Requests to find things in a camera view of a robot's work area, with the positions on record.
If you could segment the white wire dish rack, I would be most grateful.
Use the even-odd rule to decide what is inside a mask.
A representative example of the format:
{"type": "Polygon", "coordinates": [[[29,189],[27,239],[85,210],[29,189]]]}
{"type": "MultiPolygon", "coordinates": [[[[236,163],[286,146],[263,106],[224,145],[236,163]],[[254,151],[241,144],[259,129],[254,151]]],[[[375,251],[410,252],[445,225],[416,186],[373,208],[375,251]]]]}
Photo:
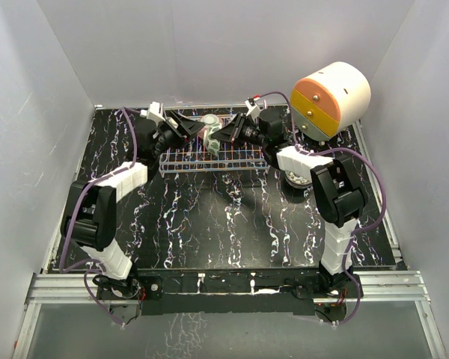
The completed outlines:
{"type": "Polygon", "coordinates": [[[200,136],[196,136],[182,149],[168,150],[159,160],[159,172],[162,175],[246,170],[269,170],[259,147],[252,144],[235,147],[222,143],[220,150],[214,155],[205,149],[204,140],[200,136]]]}

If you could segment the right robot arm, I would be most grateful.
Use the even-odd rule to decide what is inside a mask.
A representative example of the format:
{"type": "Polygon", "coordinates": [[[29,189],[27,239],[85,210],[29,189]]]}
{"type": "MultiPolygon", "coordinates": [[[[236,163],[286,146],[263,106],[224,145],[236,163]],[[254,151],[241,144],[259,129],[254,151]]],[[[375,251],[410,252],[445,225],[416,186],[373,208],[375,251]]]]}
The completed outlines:
{"type": "Polygon", "coordinates": [[[274,108],[261,111],[256,120],[239,113],[226,126],[209,133],[208,138],[235,147],[258,146],[268,165],[311,183],[326,231],[325,248],[319,263],[320,291],[334,297],[350,282],[356,297],[361,298],[360,280],[352,274],[349,252],[352,233],[367,204],[367,195],[351,158],[300,153],[299,148],[288,140],[280,114],[274,108]]]}

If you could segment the red dotted pink bowl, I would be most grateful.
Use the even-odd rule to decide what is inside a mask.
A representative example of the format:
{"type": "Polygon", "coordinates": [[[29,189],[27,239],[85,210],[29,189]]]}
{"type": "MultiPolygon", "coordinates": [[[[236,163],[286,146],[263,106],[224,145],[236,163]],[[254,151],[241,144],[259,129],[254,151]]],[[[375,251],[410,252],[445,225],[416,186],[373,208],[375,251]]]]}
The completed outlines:
{"type": "Polygon", "coordinates": [[[307,183],[310,182],[312,184],[312,181],[310,179],[307,179],[305,177],[301,177],[291,171],[285,172],[285,180],[287,183],[294,182],[294,183],[307,183]]]}

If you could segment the green leaf bowl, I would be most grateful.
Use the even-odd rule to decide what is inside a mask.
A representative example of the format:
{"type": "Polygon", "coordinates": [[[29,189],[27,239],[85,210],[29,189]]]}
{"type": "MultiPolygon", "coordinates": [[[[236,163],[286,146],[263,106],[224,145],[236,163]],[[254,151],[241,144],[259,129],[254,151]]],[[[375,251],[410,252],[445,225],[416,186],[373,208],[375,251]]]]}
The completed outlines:
{"type": "Polygon", "coordinates": [[[218,156],[221,143],[219,140],[212,138],[211,135],[222,128],[221,125],[207,126],[203,134],[204,149],[212,156],[218,156]]]}

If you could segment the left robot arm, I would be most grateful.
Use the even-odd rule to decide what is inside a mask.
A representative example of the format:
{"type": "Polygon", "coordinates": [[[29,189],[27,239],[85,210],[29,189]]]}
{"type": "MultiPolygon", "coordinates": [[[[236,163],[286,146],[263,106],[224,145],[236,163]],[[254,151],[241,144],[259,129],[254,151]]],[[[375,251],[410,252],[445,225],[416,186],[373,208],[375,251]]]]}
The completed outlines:
{"type": "Polygon", "coordinates": [[[127,160],[99,178],[76,180],[70,186],[61,222],[64,244],[59,271],[68,273],[79,267],[78,263],[65,265],[69,246],[74,243],[97,267],[94,283],[98,287],[122,298],[134,298],[143,286],[133,261],[116,240],[117,205],[156,175],[163,153],[185,147],[205,125],[160,108],[141,112],[141,120],[132,120],[127,108],[121,112],[131,135],[127,160]]]}

